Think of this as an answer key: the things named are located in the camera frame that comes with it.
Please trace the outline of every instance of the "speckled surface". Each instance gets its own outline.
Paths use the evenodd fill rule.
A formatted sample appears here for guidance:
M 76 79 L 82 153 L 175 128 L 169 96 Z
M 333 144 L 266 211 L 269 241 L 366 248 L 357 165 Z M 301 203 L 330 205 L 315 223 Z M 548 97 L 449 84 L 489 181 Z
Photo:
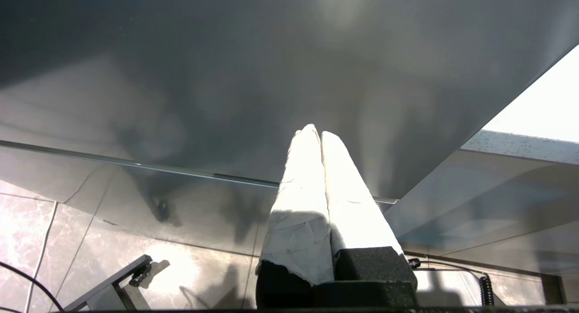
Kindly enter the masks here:
M 33 275 L 53 209 L 54 202 L 0 195 L 0 261 Z M 0 306 L 23 311 L 29 285 L 0 268 Z
M 240 308 L 251 256 L 190 247 L 128 233 L 95 218 L 57 299 L 68 305 L 141 255 L 162 267 L 134 291 L 140 309 Z
M 92 215 L 66 204 L 58 204 L 54 223 L 50 229 L 42 265 L 37 280 L 56 294 L 64 277 L 75 259 L 85 232 L 89 228 Z M 52 302 L 38 288 L 33 290 L 30 302 L 30 313 L 46 313 Z
M 480 130 L 461 149 L 579 165 L 579 143 L 549 138 Z
M 538 78 L 461 149 L 579 164 L 579 46 Z

